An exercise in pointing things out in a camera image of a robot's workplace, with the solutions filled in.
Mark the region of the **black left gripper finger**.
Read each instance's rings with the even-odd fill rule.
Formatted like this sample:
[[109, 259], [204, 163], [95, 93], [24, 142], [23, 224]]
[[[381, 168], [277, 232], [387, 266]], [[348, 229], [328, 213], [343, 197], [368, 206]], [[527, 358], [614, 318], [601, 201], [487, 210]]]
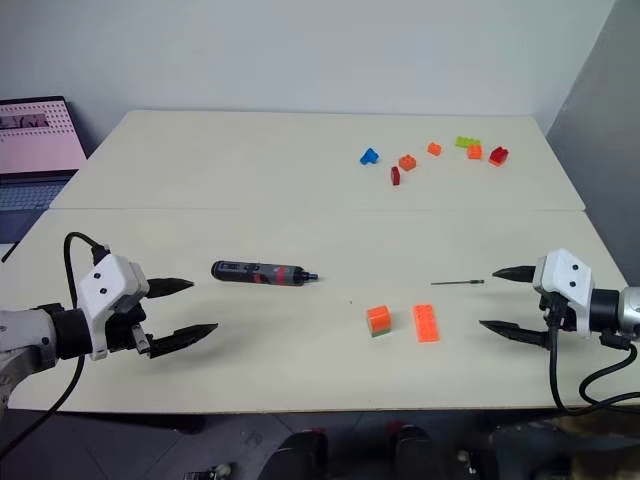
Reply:
[[192, 281], [180, 278], [148, 279], [147, 283], [149, 290], [145, 297], [148, 299], [173, 295], [194, 286]]
[[154, 339], [149, 336], [148, 356], [150, 358], [157, 358], [185, 349], [204, 339], [217, 328], [217, 323], [199, 324], [175, 330], [171, 335], [159, 339]]

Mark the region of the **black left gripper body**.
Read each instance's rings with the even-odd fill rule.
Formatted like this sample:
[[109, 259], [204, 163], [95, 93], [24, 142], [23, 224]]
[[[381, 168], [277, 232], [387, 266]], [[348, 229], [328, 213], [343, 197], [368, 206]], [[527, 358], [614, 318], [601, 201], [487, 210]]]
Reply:
[[140, 303], [129, 311], [113, 314], [106, 322], [105, 334], [107, 350], [115, 353], [123, 350], [136, 350], [140, 355], [150, 355], [150, 337], [142, 329], [146, 319]]

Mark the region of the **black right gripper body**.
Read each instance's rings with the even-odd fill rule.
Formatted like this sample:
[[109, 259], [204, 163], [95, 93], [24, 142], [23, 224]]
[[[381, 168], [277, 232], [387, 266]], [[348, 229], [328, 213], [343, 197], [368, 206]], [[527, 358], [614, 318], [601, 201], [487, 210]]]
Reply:
[[549, 328], [575, 330], [575, 311], [568, 305], [568, 300], [559, 293], [542, 294], [539, 309], [543, 312], [543, 319]]

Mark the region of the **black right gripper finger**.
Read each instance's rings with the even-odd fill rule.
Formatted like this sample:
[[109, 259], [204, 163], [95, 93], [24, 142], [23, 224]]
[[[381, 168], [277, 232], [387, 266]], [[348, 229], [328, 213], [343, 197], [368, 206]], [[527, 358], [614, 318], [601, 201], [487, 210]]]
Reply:
[[505, 267], [494, 271], [492, 276], [514, 282], [532, 282], [535, 269], [534, 265]]
[[548, 331], [534, 331], [521, 328], [518, 324], [496, 320], [482, 320], [480, 324], [488, 330], [512, 341], [550, 348]]

